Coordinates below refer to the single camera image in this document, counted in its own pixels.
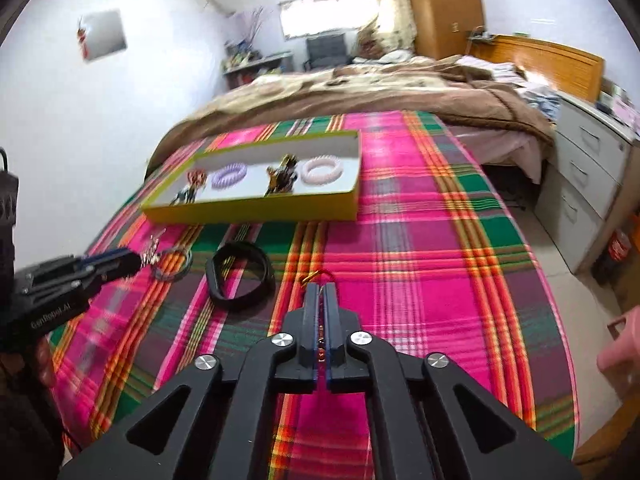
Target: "triangular cutout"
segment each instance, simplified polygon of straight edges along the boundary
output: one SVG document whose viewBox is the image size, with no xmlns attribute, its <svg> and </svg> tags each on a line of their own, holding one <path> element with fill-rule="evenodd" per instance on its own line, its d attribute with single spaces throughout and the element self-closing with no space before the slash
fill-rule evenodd
<svg viewBox="0 0 640 480">
<path fill-rule="evenodd" d="M 480 452 L 491 453 L 514 441 L 515 431 L 473 393 L 461 384 L 454 386 L 453 391 Z"/>
<path fill-rule="evenodd" d="M 127 440 L 154 455 L 161 454 L 190 393 L 188 386 L 180 386 L 127 432 Z"/>
</svg>

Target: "wooden headboard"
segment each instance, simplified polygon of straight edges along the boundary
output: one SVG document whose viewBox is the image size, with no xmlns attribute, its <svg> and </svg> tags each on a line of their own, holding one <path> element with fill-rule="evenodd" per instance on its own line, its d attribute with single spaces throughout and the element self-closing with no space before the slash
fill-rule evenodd
<svg viewBox="0 0 640 480">
<path fill-rule="evenodd" d="M 474 43 L 471 55 L 492 63 L 512 62 L 543 75 L 556 89 L 594 103 L 600 95 L 604 59 L 546 41 L 496 36 L 491 44 Z"/>
</svg>

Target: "pink plastic object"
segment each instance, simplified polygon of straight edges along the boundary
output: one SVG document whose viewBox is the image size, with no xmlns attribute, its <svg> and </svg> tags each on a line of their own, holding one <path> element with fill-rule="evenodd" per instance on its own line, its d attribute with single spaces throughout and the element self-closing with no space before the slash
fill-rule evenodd
<svg viewBox="0 0 640 480">
<path fill-rule="evenodd" d="M 609 323 L 609 328 L 626 321 L 618 338 L 598 354 L 598 370 L 601 372 L 614 365 L 633 361 L 640 364 L 640 306 Z"/>
</svg>

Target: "drawer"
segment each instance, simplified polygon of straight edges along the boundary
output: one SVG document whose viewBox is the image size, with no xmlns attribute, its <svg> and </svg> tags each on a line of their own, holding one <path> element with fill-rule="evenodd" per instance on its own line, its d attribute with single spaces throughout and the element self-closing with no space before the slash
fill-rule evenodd
<svg viewBox="0 0 640 480">
<path fill-rule="evenodd" d="M 556 136 L 551 163 L 585 197 L 600 218 L 607 217 L 618 190 L 618 183 L 609 173 L 562 135 Z"/>
<path fill-rule="evenodd" d="M 535 213 L 575 272 L 600 231 L 600 217 L 553 166 L 548 168 Z"/>
<path fill-rule="evenodd" d="M 622 180 L 629 145 L 599 120 L 562 102 L 558 131 L 595 160 L 617 182 Z"/>
</svg>

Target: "black chair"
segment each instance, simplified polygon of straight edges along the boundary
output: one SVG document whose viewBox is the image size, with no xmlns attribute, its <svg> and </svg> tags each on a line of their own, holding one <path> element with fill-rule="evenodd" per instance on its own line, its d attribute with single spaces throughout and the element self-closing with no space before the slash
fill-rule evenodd
<svg viewBox="0 0 640 480">
<path fill-rule="evenodd" d="M 306 72 L 319 68 L 348 65 L 353 58 L 347 54 L 344 34 L 326 34 L 306 40 L 309 59 L 303 65 Z"/>
</svg>

